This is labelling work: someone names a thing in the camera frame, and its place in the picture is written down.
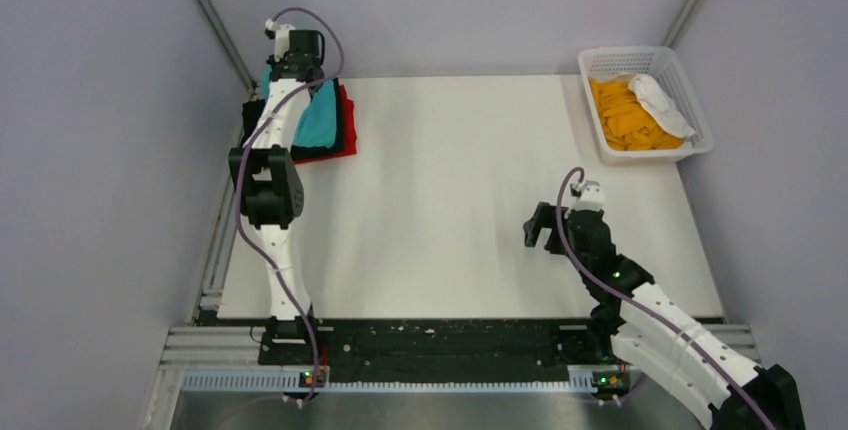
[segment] orange cloth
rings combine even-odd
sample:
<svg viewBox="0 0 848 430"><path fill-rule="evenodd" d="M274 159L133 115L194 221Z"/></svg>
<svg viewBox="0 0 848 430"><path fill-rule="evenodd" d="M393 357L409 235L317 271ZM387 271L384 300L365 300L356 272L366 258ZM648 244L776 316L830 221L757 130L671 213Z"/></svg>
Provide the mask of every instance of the orange cloth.
<svg viewBox="0 0 848 430"><path fill-rule="evenodd" d="M684 140L666 133L627 88L627 82L598 83L589 78L607 144L614 150L670 150Z"/></svg>

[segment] teal cloth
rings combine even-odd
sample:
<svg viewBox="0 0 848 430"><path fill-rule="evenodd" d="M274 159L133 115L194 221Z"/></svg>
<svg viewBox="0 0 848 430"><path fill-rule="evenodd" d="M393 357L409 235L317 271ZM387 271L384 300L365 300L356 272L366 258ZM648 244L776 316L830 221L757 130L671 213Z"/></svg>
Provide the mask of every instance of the teal cloth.
<svg viewBox="0 0 848 430"><path fill-rule="evenodd" d="M321 85L303 111L294 134L298 147L332 147L336 142L336 91L331 82ZM271 88L271 66L266 65L259 82L259 91L268 98Z"/></svg>

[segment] white cloth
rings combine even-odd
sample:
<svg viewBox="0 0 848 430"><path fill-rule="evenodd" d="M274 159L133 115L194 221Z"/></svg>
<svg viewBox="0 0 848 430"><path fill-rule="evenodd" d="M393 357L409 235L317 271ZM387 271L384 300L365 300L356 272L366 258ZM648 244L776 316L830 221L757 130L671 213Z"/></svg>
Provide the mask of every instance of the white cloth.
<svg viewBox="0 0 848 430"><path fill-rule="evenodd" d="M627 88L636 94L636 100L654 117L660 128L678 138L695 135L695 129L677 110L674 100L663 91L654 77L644 73L635 74L630 78Z"/></svg>

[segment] cable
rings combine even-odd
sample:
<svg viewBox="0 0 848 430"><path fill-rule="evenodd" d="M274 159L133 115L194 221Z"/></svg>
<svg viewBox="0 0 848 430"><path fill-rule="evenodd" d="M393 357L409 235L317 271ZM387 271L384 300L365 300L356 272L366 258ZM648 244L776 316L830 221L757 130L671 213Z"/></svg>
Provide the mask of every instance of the cable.
<svg viewBox="0 0 848 430"><path fill-rule="evenodd" d="M648 377L644 373L642 375L639 375L639 378L636 379L636 383L634 383L633 386L630 387L630 390L618 399L619 404L623 404L627 400L630 400L630 398L635 395L640 388L645 388L645 383L647 382Z"/></svg>
<svg viewBox="0 0 848 430"><path fill-rule="evenodd" d="M260 342L259 340L257 340L257 339L255 339L255 338L253 338L253 329L254 329L254 328L256 328L256 325L251 325L251 326L250 326L250 339L251 339L251 340L253 340L254 342L258 343L259 345L262 345L262 342Z"/></svg>
<svg viewBox="0 0 848 430"><path fill-rule="evenodd" d="M289 92L285 97L283 97L282 100L280 100L279 103L277 103L277 105L274 107L274 109L271 110L270 117L274 117L275 115L277 115L277 112L279 112L280 109L282 109L283 106L286 103L288 103L289 100L292 99L292 97L294 97L295 95L297 95L301 91L303 91L307 88L310 88L310 87L317 87L317 86L321 85L322 83L333 80L334 78L338 77L342 73L342 70L344 69L344 49L342 48L342 44L339 41L339 37L337 37L336 33L333 31L333 29L330 28L329 25L327 25L327 22L325 22L324 19L322 19L321 17L316 15L311 10L307 10L305 8L302 8L302 7L289 7L289 8L280 10L279 12L277 12L276 15L274 15L272 20L274 22L276 22L277 19L279 19L281 16L285 15L286 13L290 13L290 12L305 13L305 14L311 16L312 18L314 18L315 20L317 20L321 25L324 26L325 29L327 29L327 32L333 38L333 41L335 42L336 47L339 49L339 68L338 68L338 70L336 70L332 74L330 74L330 75L328 75L328 76L326 76L322 79L305 83L305 84L297 87L296 89L294 89L292 92ZM300 306L300 303L298 303L298 301L294 298L294 294L292 294L288 285L286 285L286 281L285 281L285 279L283 279L283 276L280 273L280 268L277 266L277 262L275 262L274 259L270 255L268 255L259 245L257 245L253 240L251 240L247 236L247 233L244 231L244 226L241 223L241 195L242 195L242 189L243 189L243 183L244 183L244 175L245 175L245 172L247 170L248 156L250 155L250 151L251 151L251 148L253 147L253 143L256 142L256 139L259 138L259 135L261 135L262 132L264 132L265 129L268 128L268 125L271 123L271 120L272 120L272 118L266 118L265 121L262 123L262 125L260 125L259 127L256 128L256 130L254 130L253 134L250 136L250 138L244 144L244 153L242 153L241 163L239 165L238 177L236 179L236 191L235 191L236 230L238 230L239 235L241 235L241 238L244 239L245 243L247 243L247 245L250 246L250 248L255 250L256 253L258 253L259 256L262 257L268 263L268 265L270 265L271 268L275 271L274 274L277 277L277 281L280 282L280 286L283 287L283 292L285 292L286 297L288 297L288 299L292 302L292 305L294 305L295 309L297 310L297 313L300 315L300 318L303 319L303 323L306 326L306 332L309 334L309 343L312 346L312 363L313 363L313 366L315 367L315 375L321 375L320 362L319 362L319 358L318 358L318 341L315 337L315 329L313 329L312 324L309 323L309 316L303 310L303 307ZM315 395L315 386L317 385L317 383L318 383L318 378L312 379L312 385L309 388L309 394L303 399L304 403L311 400L312 396Z"/></svg>
<svg viewBox="0 0 848 430"><path fill-rule="evenodd" d="M580 259L577 258L577 255L574 253L574 249L571 248L571 244L568 242L568 238L566 238L566 236L565 236L565 229L563 228L563 225L562 225L562 214L563 214L562 197L565 194L565 189L568 188L569 180L571 180L571 177L573 177L574 174L576 174L576 173L580 174L578 182L582 182L583 178L586 176L586 171L583 170L583 167L572 168L565 175L565 179L563 179L562 185L559 187L559 194L557 194L557 203L556 203L557 233L559 233L559 238L562 241L562 246L565 249L565 252L568 254L568 258L571 260L571 263L574 264L574 267L577 268L577 270L581 274L583 274L584 277L588 278L595 285L601 287L605 292L607 292L610 295L620 299L623 302L627 302L630 305L633 305L634 307L636 307L639 310L647 313L648 315L650 315L651 317L653 317L654 319L656 319L657 321L659 321L660 323L665 325L672 332L679 334L681 332L681 329L680 329L680 327L675 325L674 322L663 317L659 313L651 310L650 308L646 307L645 305L642 305L641 303L633 300L632 298L628 297L624 293L619 292L615 288L607 285L606 283L604 283L603 280L601 280L600 278L593 275L592 272L590 272L589 269L586 268L585 265L583 265L583 262L581 262ZM751 396L748 394L748 392L746 392L738 383L736 383L735 380L733 380L730 377L730 375L723 368L721 368L721 364L719 364L709 353L707 353L706 350L704 350L703 347L701 347L701 345L698 344L698 342L693 341L692 337L690 337L688 334L683 333L683 334L681 334L681 337L684 340L686 340L687 343L690 343L692 345L692 348L695 349L695 351L701 356L701 358L706 360L707 363L709 363L709 365L711 367L713 367L713 369L716 371L716 373L718 373L719 376L721 376L721 378L723 378L730 385L730 387L733 390L735 390L736 393L739 394L739 396L742 398L742 400L751 408L751 410L757 415L757 417L760 419L760 421L763 422L763 425L765 425L767 430L776 430L774 424L771 423L771 421L769 420L768 416L765 414L763 409L760 408L759 405L757 405L757 402L755 402L754 399L751 398Z"/></svg>

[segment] metal floor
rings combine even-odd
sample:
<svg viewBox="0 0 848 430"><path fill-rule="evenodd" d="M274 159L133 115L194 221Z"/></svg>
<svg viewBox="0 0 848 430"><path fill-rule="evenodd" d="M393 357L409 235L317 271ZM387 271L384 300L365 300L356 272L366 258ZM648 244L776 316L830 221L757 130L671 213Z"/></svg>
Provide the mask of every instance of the metal floor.
<svg viewBox="0 0 848 430"><path fill-rule="evenodd" d="M257 396L184 392L171 430L686 430L692 415L653 382L622 407L579 401L578 395L343 394L319 396L303 410L291 401L264 401L224 425L221 419Z"/></svg>

